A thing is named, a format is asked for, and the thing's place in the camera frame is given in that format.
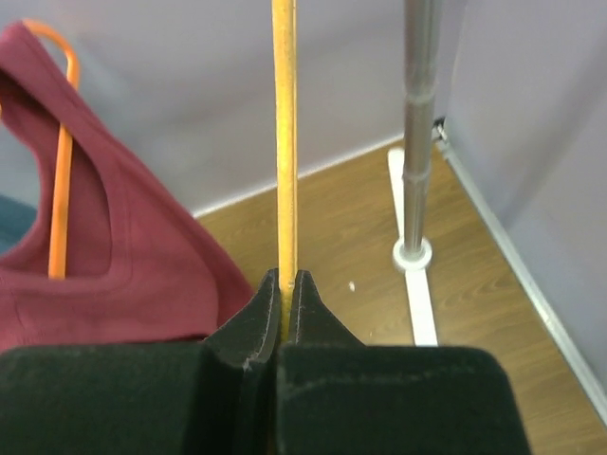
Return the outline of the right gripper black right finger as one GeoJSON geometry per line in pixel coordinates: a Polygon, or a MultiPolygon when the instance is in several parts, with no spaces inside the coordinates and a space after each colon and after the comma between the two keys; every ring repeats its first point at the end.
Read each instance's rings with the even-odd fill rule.
{"type": "Polygon", "coordinates": [[[278,354],[280,454],[527,454],[506,371],[466,346],[367,346],[296,278],[278,354]]]}

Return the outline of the yellow wooden hanger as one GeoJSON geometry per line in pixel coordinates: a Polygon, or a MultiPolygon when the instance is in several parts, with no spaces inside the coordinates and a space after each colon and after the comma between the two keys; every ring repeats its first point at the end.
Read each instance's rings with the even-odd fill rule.
{"type": "Polygon", "coordinates": [[[274,54],[277,233],[281,341],[288,340],[298,270],[297,33],[293,0],[271,2],[274,54]]]}

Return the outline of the right white rack foot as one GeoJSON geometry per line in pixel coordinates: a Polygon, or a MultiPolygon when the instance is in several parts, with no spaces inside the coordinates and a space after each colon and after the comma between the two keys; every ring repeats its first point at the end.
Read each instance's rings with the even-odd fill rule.
{"type": "Polygon", "coordinates": [[[421,241],[421,255],[412,259],[405,254],[405,199],[403,184],[404,150],[391,148],[387,153],[388,170],[395,207],[398,240],[393,246],[393,263],[404,275],[409,312],[416,346],[437,346],[431,292],[427,268],[432,260],[432,246],[427,238],[421,241]]]}

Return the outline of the maroon hanging tank top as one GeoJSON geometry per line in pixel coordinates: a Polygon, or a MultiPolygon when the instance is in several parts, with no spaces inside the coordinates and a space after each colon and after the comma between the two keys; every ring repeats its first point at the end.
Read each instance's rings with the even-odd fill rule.
{"type": "Polygon", "coordinates": [[[252,288],[104,127],[22,24],[1,35],[1,119],[35,156],[37,218],[1,259],[1,346],[201,338],[252,288]],[[73,137],[66,276],[47,274],[58,132],[73,137]]]}

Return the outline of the orange hanger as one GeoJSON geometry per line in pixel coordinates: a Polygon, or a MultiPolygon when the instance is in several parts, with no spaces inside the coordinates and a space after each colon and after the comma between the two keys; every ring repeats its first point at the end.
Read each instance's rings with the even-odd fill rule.
{"type": "MultiPolygon", "coordinates": [[[[42,22],[24,19],[23,23],[30,32],[47,38],[63,52],[66,59],[65,78],[77,90],[81,76],[80,60],[67,39],[42,22]]],[[[66,271],[72,148],[72,135],[61,123],[57,142],[47,269],[49,278],[56,280],[64,279],[66,271]]]]}

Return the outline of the grey-blue hanging tank top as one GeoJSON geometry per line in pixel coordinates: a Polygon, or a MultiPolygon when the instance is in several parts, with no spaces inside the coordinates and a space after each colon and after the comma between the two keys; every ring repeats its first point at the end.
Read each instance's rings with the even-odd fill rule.
{"type": "Polygon", "coordinates": [[[1,255],[26,248],[36,218],[35,207],[1,195],[1,255]]]}

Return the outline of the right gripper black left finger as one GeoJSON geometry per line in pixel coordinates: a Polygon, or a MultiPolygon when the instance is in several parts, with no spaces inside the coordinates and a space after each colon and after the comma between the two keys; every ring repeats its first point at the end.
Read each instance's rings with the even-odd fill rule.
{"type": "Polygon", "coordinates": [[[1,356],[5,454],[260,454],[280,335],[278,273],[202,341],[1,356]]]}

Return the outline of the right metal rack pole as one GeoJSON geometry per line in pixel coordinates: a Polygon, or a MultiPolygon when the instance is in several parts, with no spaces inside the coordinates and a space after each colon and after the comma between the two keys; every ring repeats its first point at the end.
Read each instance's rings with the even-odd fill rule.
{"type": "Polygon", "coordinates": [[[421,254],[434,120],[441,1],[405,2],[404,247],[421,254]]]}

